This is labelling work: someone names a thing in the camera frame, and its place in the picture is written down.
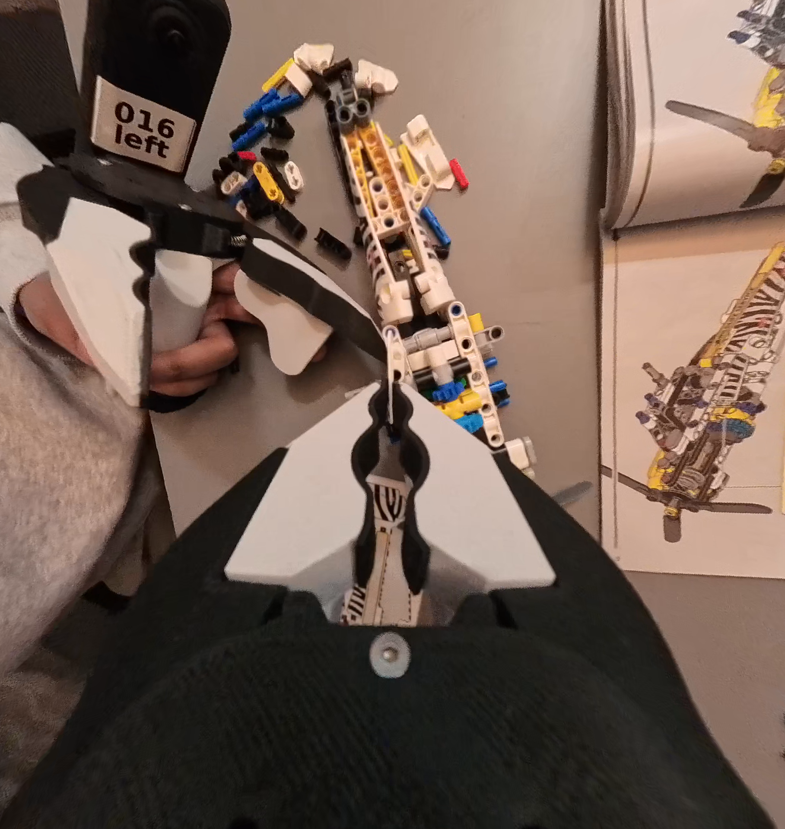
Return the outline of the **person's left hand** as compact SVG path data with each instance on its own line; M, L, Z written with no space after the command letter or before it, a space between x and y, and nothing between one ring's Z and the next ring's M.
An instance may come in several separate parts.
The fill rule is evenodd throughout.
M218 381L220 371L231 366L239 354L229 323L263 327L235 296L239 269L238 263L230 262L214 270L211 297L197 339L187 347L161 351L153 357L151 391L185 397L210 388ZM94 365L47 275L24 285L17 304L33 331L81 363Z

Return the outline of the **person's left forearm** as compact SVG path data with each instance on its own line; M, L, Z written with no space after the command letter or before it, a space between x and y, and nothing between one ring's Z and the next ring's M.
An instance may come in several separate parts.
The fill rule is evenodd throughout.
M162 480L144 413L18 307L49 258L16 184L47 163L0 123L0 679L98 582L133 595L162 548L149 539Z

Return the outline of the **open lego instruction booklet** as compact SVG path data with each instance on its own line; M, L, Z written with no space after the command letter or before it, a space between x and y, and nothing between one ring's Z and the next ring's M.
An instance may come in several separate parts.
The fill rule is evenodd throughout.
M785 579L785 1L603 6L602 543Z

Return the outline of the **pile of lego pieces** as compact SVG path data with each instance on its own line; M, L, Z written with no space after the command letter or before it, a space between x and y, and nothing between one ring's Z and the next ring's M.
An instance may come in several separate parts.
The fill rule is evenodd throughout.
M244 109L242 122L229 133L229 150L218 159L211 176L216 196L228 202L246 221L264 222L271 218L293 242L300 243L306 240L308 227L297 216L294 205L308 184L308 176L304 174L290 149L295 137L290 117L312 97L319 98L323 104L325 139L333 152L346 200L352 207L356 229L354 241L348 242L320 227L315 233L315 244L326 255L349 262L353 248L362 245L356 234L356 213L337 160L325 110L325 103L333 98L333 93L339 88L337 78L345 63L351 64L354 75L357 76L362 71L374 78L373 112L382 127L377 118L377 105L397 92L400 86L397 75L391 69L367 59L336 60L332 44L303 44L294 52L293 57L268 78L262 85L261 94ZM427 121L435 136L435 142L449 162L449 172L442 172L440 169L444 166L443 163L433 161L439 169L438 177L450 174L452 179L440 181L435 186L429 200L429 208L449 237L450 251L451 237L430 202L436 192L449 192L454 188L464 192L469 187L469 180L458 158L447 154L425 114L420 113L409 119L398 136L388 133L383 127L382 129L388 140L399 143L407 133L407 127L417 117L423 117ZM439 255L443 256L443 261L449 256L449 251L439 252Z

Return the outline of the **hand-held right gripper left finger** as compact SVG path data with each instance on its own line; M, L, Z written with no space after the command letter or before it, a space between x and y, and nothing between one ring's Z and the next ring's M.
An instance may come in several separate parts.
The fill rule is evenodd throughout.
M374 424L372 382L285 449L225 576L310 593L329 622L354 585L354 546L366 522L366 487L353 471L357 441Z

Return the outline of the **zebra striped lego helicopter model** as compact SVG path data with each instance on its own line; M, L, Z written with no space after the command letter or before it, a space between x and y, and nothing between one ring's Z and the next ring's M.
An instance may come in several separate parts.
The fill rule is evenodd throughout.
M405 368L428 401L529 477L530 439L507 440L499 410L510 401L504 381L489 372L501 326L466 311L443 269L449 237L429 208L449 162L427 121L417 117L399 143L375 119L374 78L343 64L339 88L325 103L327 126L357 218L381 327L391 326L406 349Z

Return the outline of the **zebra sticker sheet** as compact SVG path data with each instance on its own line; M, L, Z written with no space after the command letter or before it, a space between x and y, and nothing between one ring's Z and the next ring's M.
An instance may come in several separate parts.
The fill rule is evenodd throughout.
M404 575L403 522L410 491L404 482L371 475L375 547L367 585L353 586L343 599L339 623L344 626L415 627L423 595L414 594Z

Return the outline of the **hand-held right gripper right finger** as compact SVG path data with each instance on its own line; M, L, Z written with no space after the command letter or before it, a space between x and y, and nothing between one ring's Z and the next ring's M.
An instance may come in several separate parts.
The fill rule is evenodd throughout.
M509 485L511 462L399 382L396 415L412 482L402 564L412 593L424 596L426 621L449 623L472 595L553 585L553 566Z

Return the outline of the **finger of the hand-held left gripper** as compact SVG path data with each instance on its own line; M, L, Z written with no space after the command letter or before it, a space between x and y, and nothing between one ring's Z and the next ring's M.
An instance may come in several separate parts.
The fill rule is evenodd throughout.
M255 285L300 307L367 355L385 361L378 324L317 265L273 237L248 238L241 272Z

